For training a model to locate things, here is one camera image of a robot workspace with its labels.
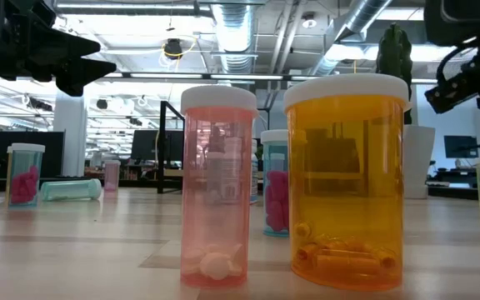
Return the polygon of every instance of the cactus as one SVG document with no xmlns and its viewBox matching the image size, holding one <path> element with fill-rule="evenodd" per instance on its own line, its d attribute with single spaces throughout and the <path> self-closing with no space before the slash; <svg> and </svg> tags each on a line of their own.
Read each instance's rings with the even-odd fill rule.
<svg viewBox="0 0 480 300">
<path fill-rule="evenodd" d="M 408 86 L 409 101 L 412 95 L 410 85 L 413 80 L 413 61 L 410 59 L 412 49 L 413 45 L 408 41 L 407 33 L 393 23 L 381 37 L 377 52 L 376 73 L 392 75 L 404 80 Z M 410 110 L 405 112 L 404 123 L 412 123 Z"/>
</svg>

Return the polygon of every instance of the wooden table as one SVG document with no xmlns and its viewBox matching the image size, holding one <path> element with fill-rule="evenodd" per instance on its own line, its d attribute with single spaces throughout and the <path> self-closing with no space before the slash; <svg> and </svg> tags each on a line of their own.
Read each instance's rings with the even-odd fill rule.
<svg viewBox="0 0 480 300">
<path fill-rule="evenodd" d="M 0 299 L 480 300 L 478 203 L 405 202 L 404 283 L 388 292 L 318 286 L 289 271 L 288 240 L 262 235 L 252 207 L 248 281 L 217 291 L 179 282 L 181 195 L 125 188 L 99 201 L 3 210 Z"/>
</svg>

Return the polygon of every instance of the ventilation duct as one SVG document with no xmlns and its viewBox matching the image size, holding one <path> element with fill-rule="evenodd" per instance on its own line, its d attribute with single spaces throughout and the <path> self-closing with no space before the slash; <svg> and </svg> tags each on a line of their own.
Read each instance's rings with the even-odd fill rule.
<svg viewBox="0 0 480 300">
<path fill-rule="evenodd" d="M 60 14 L 78 15 L 128 15 L 128 16 L 188 16 L 212 18 L 209 7 L 190 4 L 153 4 L 93 1 L 53 0 L 53 9 Z"/>
<path fill-rule="evenodd" d="M 239 53 L 221 56 L 225 73 L 251 73 L 253 57 L 241 53 L 251 50 L 253 6 L 242 4 L 212 5 L 220 51 Z"/>
<path fill-rule="evenodd" d="M 329 46 L 353 34 L 363 33 L 364 30 L 372 25 L 373 21 L 375 21 L 391 1 L 392 0 L 354 0 L 349 7 L 349 12 L 341 17 L 344 20 L 343 23 L 338 24 L 340 20 L 331 22 L 327 30 Z M 327 54 L 325 54 L 316 66 L 312 68 L 310 74 L 327 76 L 333 71 L 337 64 L 338 60 L 330 59 L 330 57 L 327 57 Z"/>
</svg>

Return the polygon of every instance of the black frame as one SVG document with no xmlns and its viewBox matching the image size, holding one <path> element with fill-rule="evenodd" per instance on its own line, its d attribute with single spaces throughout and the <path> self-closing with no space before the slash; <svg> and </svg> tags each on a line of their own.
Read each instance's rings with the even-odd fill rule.
<svg viewBox="0 0 480 300">
<path fill-rule="evenodd" d="M 183 115 L 178 112 L 168 101 L 160 102 L 160 117 L 158 127 L 158 144 L 157 144 L 157 157 L 158 157 L 158 170 L 157 170 L 157 193 L 170 193 L 175 192 L 178 189 L 168 190 L 164 192 L 164 138 L 166 137 L 166 109 L 169 109 L 174 113 L 177 118 L 182 120 L 182 131 L 184 132 L 185 120 Z M 182 143 L 182 158 L 181 169 L 184 169 L 184 141 Z"/>
</svg>

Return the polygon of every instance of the white vase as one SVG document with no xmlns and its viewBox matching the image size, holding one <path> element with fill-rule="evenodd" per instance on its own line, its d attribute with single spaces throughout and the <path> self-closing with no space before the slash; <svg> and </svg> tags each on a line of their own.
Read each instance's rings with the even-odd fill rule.
<svg viewBox="0 0 480 300">
<path fill-rule="evenodd" d="M 403 127 L 403 182 L 404 195 L 409 199 L 428 196 L 427 179 L 433 155 L 434 128 L 417 125 Z"/>
</svg>

